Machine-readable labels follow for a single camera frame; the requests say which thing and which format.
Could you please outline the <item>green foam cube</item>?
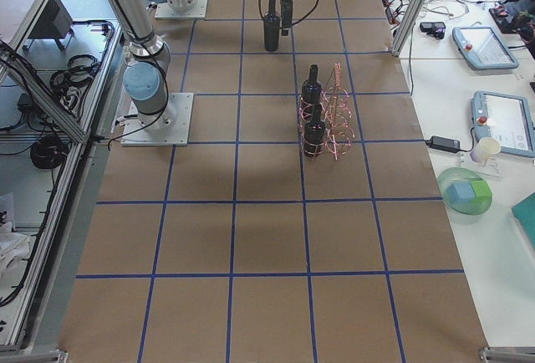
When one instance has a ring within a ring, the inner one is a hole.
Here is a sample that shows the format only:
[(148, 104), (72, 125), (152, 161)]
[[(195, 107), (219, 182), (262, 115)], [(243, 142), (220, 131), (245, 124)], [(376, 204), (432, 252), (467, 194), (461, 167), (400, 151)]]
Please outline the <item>green foam cube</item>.
[(484, 179), (472, 179), (469, 184), (474, 194), (474, 201), (486, 202), (492, 200), (492, 191)]

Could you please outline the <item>black bottle in basket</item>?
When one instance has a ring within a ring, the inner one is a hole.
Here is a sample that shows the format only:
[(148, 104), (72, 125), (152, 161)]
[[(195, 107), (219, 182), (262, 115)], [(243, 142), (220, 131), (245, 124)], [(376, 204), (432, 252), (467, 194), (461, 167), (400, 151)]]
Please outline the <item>black bottle in basket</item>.
[(304, 126), (303, 152), (311, 159), (319, 155), (323, 149), (325, 124), (322, 121), (322, 113), (322, 105), (314, 105), (312, 114)]
[(318, 66), (311, 64), (308, 78), (303, 82), (301, 89), (301, 107), (304, 110), (310, 105), (320, 103), (322, 85), (318, 82)]

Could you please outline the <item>brown paper table mat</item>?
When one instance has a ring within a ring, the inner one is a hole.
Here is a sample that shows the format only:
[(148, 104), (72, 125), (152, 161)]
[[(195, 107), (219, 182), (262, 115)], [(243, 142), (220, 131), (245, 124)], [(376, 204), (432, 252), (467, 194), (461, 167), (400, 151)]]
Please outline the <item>brown paper table mat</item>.
[[(469, 146), (479, 89), (532, 98), (527, 54), (478, 74), (449, 40), (389, 52), (381, 0), (297, 0), (311, 12), (264, 50), (257, 0), (209, 0), (158, 21), (171, 90), (195, 95), (186, 146), (100, 146), (97, 202), (60, 348), (73, 362), (476, 362), (534, 343), (534, 256), (510, 208), (534, 165), (502, 156), (492, 208), (468, 217), (436, 173)], [(302, 151), (311, 64), (336, 63), (354, 140)]]

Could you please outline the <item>aluminium frame post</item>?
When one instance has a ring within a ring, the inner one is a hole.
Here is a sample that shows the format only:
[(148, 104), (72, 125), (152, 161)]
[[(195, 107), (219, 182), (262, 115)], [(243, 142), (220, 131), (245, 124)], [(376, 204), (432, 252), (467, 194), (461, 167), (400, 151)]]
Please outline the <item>aluminium frame post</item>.
[(394, 36), (390, 50), (393, 56), (400, 56), (400, 53), (405, 46), (405, 42), (413, 30), (416, 18), (423, 7), (424, 1), (425, 0), (410, 0), (409, 5), (405, 10), (405, 15), (397, 28), (396, 35)]

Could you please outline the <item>teal folder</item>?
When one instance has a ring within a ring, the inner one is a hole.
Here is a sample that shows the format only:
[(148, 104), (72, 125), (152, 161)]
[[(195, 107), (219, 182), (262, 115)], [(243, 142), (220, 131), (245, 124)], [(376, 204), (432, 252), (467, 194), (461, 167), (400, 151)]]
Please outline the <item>teal folder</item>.
[(520, 223), (532, 247), (535, 243), (535, 193), (524, 198), (512, 207), (513, 216)]

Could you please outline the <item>near teach pendant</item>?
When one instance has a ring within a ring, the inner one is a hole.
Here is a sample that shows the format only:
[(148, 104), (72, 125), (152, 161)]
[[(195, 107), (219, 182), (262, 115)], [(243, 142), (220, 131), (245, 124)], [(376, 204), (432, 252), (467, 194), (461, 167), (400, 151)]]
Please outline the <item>near teach pendant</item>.
[(491, 137), (503, 153), (534, 157), (534, 124), (527, 98), (479, 90), (471, 99), (474, 134)]

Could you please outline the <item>far teach pendant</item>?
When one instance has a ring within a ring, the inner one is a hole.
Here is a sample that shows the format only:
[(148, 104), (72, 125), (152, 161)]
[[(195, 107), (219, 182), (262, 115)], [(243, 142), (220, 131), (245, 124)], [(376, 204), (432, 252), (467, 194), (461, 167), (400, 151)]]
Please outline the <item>far teach pendant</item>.
[(452, 38), (462, 57), (475, 70), (516, 69), (519, 63), (492, 27), (455, 27)]

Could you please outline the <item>grey control box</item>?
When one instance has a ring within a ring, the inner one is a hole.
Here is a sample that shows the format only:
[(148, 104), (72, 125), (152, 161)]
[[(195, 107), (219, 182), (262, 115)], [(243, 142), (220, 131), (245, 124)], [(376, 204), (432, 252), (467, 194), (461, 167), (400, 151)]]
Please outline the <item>grey control box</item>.
[(36, 39), (52, 39), (59, 50), (66, 46), (61, 42), (73, 34), (73, 19), (61, 0), (48, 0), (28, 36), (23, 50), (29, 50)]

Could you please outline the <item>green plastic bowl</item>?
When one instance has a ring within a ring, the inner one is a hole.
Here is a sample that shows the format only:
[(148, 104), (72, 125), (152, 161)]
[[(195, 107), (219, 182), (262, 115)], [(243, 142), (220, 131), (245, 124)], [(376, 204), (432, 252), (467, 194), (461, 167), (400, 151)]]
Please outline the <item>green plastic bowl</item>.
[(492, 204), (492, 191), (487, 181), (474, 171), (462, 167), (447, 168), (437, 181), (444, 203), (457, 212), (480, 215)]

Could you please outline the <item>far black bottle in basket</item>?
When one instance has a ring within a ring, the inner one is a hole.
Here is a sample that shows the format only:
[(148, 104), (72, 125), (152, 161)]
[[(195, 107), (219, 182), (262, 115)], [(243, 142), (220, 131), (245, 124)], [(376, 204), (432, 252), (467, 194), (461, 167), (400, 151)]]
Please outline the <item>far black bottle in basket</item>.
[(301, 89), (301, 107), (304, 110), (310, 105), (320, 103), (322, 85), (318, 82), (318, 66), (311, 64), (308, 78), (303, 82)]

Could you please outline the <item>free black wine bottle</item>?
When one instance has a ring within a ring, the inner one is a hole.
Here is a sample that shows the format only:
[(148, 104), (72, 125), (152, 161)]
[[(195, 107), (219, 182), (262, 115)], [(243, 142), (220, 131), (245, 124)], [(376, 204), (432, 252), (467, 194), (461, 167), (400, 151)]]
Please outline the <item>free black wine bottle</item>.
[(268, 52), (278, 50), (280, 16), (276, 11), (276, 0), (268, 0), (267, 13), (262, 18), (264, 48)]

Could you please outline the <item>teach pendant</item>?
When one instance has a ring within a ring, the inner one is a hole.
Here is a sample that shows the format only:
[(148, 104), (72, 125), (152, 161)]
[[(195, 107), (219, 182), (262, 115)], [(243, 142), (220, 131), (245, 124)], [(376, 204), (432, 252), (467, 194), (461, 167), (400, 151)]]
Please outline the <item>teach pendant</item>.
[(503, 153), (534, 157), (534, 124), (527, 98), (479, 90), (471, 99), (474, 134), (491, 137)]
[(519, 63), (492, 27), (455, 27), (452, 38), (462, 57), (475, 70), (516, 69)]

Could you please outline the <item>blue foam cube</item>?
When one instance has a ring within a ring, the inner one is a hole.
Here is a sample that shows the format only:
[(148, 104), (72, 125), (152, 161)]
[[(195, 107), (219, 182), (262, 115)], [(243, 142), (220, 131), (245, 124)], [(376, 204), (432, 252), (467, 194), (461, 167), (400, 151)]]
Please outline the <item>blue foam cube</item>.
[(468, 181), (455, 181), (446, 189), (446, 204), (458, 212), (464, 212), (473, 201), (473, 191)]

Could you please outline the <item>small black device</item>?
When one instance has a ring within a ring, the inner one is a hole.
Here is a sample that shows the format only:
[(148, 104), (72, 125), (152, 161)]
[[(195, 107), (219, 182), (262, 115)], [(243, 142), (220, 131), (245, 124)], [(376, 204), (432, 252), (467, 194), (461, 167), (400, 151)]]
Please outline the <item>small black device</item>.
[(446, 34), (446, 25), (443, 22), (421, 22), (419, 28), (422, 33), (439, 40)]

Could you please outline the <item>white paper cup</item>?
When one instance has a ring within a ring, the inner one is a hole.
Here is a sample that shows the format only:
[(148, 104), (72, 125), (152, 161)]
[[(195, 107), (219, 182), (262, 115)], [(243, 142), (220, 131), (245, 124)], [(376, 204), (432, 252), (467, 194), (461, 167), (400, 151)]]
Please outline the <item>white paper cup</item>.
[(471, 151), (470, 157), (474, 162), (483, 164), (500, 152), (501, 144), (497, 140), (491, 137), (482, 137)]

